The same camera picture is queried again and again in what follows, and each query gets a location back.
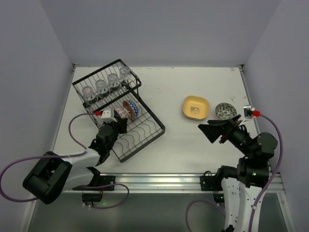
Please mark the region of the yellow square plate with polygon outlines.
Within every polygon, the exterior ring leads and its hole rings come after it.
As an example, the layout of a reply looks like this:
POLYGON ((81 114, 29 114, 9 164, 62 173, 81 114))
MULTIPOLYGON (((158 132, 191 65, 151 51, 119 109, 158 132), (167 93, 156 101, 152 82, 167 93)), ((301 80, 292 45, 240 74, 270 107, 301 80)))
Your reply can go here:
POLYGON ((187 96, 183 101, 184 115, 204 118, 208 116, 209 110, 209 101, 203 97, 187 96))

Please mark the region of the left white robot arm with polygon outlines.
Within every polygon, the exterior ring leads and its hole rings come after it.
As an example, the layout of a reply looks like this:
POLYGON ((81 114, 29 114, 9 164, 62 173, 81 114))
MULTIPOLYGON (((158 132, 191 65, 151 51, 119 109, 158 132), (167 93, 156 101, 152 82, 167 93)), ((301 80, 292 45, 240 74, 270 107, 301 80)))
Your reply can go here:
POLYGON ((61 158, 46 152, 23 181, 23 187, 45 204, 62 192, 77 189, 111 190, 115 181, 103 180, 96 168, 106 161, 120 134, 127 132, 127 119, 119 119, 99 128, 86 153, 61 158))

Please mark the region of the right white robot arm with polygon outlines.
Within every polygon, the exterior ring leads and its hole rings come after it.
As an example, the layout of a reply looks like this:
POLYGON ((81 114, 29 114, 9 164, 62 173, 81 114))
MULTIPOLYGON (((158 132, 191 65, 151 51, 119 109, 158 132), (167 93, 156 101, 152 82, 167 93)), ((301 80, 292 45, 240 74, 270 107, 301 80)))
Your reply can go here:
POLYGON ((209 120, 198 128, 207 139, 221 144, 229 141, 243 157, 236 167, 221 166, 214 176, 201 177, 201 186, 221 186, 225 202, 225 232, 256 232, 261 204, 270 180, 268 161, 273 158, 277 139, 268 132, 252 138, 240 116, 209 120))

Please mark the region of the blue patterned bowl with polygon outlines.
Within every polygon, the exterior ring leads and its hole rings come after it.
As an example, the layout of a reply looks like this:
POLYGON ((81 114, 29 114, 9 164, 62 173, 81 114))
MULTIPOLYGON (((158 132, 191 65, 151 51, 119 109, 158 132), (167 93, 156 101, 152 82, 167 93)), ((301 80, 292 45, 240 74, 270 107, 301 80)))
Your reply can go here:
POLYGON ((123 101, 123 107, 128 111, 131 120, 135 120, 139 116, 139 106, 132 100, 123 101))

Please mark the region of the brown panda square plate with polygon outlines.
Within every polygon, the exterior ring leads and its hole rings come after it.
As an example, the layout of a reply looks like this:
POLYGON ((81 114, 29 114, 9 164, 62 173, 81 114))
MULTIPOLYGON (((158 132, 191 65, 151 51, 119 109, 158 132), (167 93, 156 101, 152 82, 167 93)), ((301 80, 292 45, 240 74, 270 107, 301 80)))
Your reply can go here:
POLYGON ((192 117, 192 116, 187 116, 187 115, 184 115, 184 117, 190 120, 195 120, 195 121, 203 121, 207 118, 207 117, 204 117, 204 118, 192 117))

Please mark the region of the pink speckled bowl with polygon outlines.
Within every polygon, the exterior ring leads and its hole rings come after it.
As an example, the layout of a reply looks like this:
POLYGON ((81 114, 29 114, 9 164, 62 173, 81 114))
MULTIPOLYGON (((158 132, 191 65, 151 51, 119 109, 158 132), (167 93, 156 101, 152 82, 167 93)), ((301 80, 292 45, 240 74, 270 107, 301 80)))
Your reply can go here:
POLYGON ((237 111, 233 105, 222 102, 215 107, 215 114, 221 120, 229 120, 237 116, 237 111))

